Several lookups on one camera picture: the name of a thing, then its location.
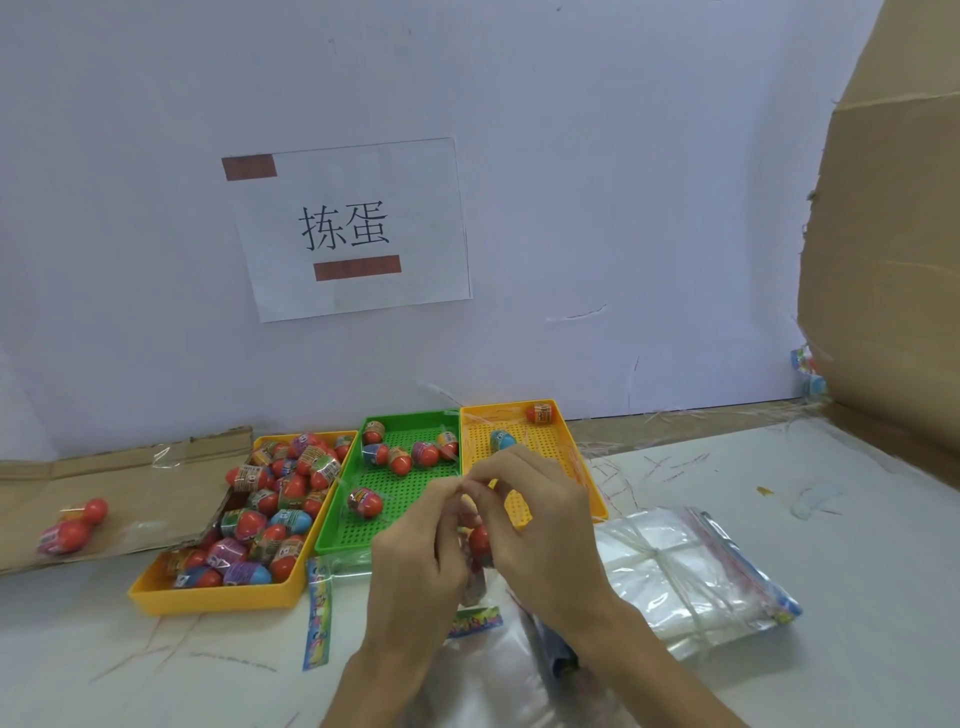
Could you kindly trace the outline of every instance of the orange plastic tray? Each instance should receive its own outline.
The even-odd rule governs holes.
[[[532,425],[527,422],[527,407],[535,402],[550,402],[556,417],[549,425]],[[553,400],[529,400],[505,402],[503,404],[480,404],[464,407],[460,410],[460,456],[463,474],[477,460],[490,457],[490,433],[495,429],[505,429],[525,445],[544,457],[559,460],[567,475],[587,489],[590,499],[590,514],[595,521],[606,521],[610,517],[607,505],[593,478],[587,469],[583,456],[566,426],[560,407]],[[520,528],[532,518],[530,509],[523,497],[513,491],[505,503],[510,520]]]
[[[353,448],[357,442],[356,430],[348,432],[317,432],[324,441],[333,446],[341,435],[352,435]],[[266,435],[253,443],[256,450],[264,440],[280,440],[289,443],[299,434]],[[230,612],[242,609],[290,608],[300,600],[300,594],[306,584],[306,560],[314,555],[313,547],[324,525],[326,512],[333,502],[333,494],[339,486],[339,479],[330,488],[317,519],[310,526],[303,544],[303,551],[297,557],[297,565],[286,581],[279,584],[248,585],[245,587],[211,587],[208,589],[174,589],[173,579],[166,570],[169,552],[161,553],[154,562],[133,582],[127,595],[148,615],[180,615],[192,612]]]

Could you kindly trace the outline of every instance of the wrist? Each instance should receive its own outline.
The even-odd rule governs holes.
[[[625,647],[639,649],[648,655],[665,651],[646,618],[613,589],[596,599],[589,619],[584,619],[569,636],[564,634],[564,639],[591,667],[613,654],[622,653]]]
[[[360,645],[350,662],[386,703],[398,709],[414,698],[429,668],[428,663],[368,643]]]

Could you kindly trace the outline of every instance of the cardboard flap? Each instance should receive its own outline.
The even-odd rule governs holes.
[[[836,400],[951,449],[960,449],[958,22],[956,2],[884,7],[830,120],[799,297]]]
[[[874,104],[960,91],[956,0],[887,0],[840,104]]]
[[[220,511],[224,474],[250,454],[252,430],[73,457],[53,463],[0,462],[0,573],[177,546],[199,539]],[[36,553],[60,509],[104,498],[109,516],[77,554]]]

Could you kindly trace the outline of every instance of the white sign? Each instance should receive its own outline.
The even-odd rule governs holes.
[[[453,139],[223,164],[260,321],[471,298]]]

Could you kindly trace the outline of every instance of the white table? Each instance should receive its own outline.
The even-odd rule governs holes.
[[[794,624],[721,647],[697,667],[749,722],[955,724],[960,494],[845,440],[797,422],[591,466],[623,513],[638,504],[708,510],[803,605]],[[842,515],[791,515],[804,489],[825,484],[842,490],[824,505]],[[0,579],[5,726],[319,723],[362,637],[362,579],[335,590],[330,663],[302,672],[305,597],[289,612],[148,618],[125,592],[152,559]]]

